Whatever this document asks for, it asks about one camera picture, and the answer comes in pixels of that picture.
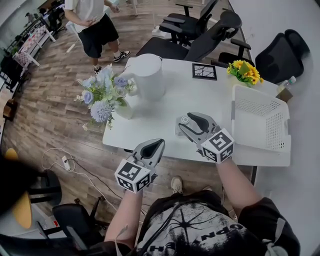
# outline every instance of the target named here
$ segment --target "white power cable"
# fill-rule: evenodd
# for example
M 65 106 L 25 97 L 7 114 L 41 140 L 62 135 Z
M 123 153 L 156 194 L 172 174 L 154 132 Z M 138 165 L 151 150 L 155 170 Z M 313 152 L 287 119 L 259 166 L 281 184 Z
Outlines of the white power cable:
M 74 165 L 73 169 L 66 170 L 66 168 L 65 168 L 64 166 L 62 166 L 61 164 L 59 164 L 58 162 L 54 162 L 49 168 L 44 167 L 44 156 L 45 156 L 45 154 L 46 154 L 48 151 L 50 151 L 50 150 L 61 150 L 61 151 L 65 152 L 65 153 L 69 154 L 71 160 L 73 161 L 73 165 Z M 42 168 L 45 169 L 45 170 L 49 170 L 49 169 L 51 169 L 54 165 L 58 165 L 58 166 L 60 166 L 61 168 L 63 168 L 64 170 L 66 170 L 66 171 L 69 172 L 69 173 L 74 173 L 74 174 L 79 174 L 79 175 L 84 175 L 84 176 L 86 176 L 86 177 L 88 178 L 88 180 L 91 182 L 92 186 L 104 197 L 105 201 L 106 201 L 109 205 L 111 205 L 112 208 L 115 209 L 115 211 L 118 210 L 111 202 L 108 201 L 108 199 L 105 197 L 105 195 L 95 186 L 95 184 L 92 182 L 92 180 L 89 178 L 89 176 L 88 176 L 87 174 L 74 171 L 74 170 L 76 169 L 76 163 L 75 163 L 72 155 L 71 155 L 69 152 L 65 151 L 63 148 L 61 148 L 61 147 L 52 147 L 52 148 L 48 149 L 47 151 L 45 151 L 45 152 L 43 153 L 43 155 L 42 155 L 41 165 L 42 165 Z

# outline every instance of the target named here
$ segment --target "white vase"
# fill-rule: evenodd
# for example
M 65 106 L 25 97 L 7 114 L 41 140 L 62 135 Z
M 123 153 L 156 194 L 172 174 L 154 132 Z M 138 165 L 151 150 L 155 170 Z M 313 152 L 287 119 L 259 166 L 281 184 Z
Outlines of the white vase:
M 129 105 L 129 103 L 126 101 L 125 98 L 122 98 L 123 102 L 125 103 L 125 105 L 118 105 L 116 106 L 116 108 L 114 109 L 114 111 L 120 116 L 123 117 L 125 119 L 131 119 L 134 111 L 131 108 L 131 106 Z

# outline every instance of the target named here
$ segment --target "black and white marker cube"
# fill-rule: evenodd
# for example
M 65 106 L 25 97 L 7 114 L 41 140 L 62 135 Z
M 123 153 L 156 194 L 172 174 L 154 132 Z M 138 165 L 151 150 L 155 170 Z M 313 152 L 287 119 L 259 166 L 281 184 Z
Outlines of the black and white marker cube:
M 151 183 L 153 174 L 155 171 L 123 159 L 114 175 L 119 186 L 137 193 Z
M 201 144 L 203 156 L 215 163 L 222 163 L 234 152 L 235 140 L 225 128 Z

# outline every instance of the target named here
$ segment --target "black shirt with white print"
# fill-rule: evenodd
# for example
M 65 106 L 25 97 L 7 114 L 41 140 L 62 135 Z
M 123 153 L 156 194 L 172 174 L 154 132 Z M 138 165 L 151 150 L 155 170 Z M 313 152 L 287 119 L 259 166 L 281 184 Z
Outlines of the black shirt with white print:
M 148 219 L 142 241 L 134 251 L 118 247 L 123 256 L 298 256 L 300 245 L 290 225 L 274 203 L 263 198 L 245 207 L 238 222 L 205 203 L 179 206 L 165 229 L 143 252 L 141 249 L 172 213 L 174 206 Z M 108 255 L 117 255 L 114 242 L 101 245 Z

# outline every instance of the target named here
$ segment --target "hand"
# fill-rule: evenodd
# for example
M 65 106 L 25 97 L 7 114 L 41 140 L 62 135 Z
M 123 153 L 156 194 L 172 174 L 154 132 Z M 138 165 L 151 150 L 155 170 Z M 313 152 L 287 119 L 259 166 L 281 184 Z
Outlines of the hand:
M 119 7 L 116 6 L 116 5 L 114 5 L 114 4 L 112 4 L 112 5 L 110 6 L 110 9 L 111 9 L 111 11 L 112 11 L 113 13 L 118 13 L 118 12 L 120 12 Z
M 92 26 L 93 24 L 95 24 L 96 22 L 96 19 L 88 19 L 88 20 L 84 20 L 82 21 L 81 25 L 84 26 L 84 27 L 90 27 Z

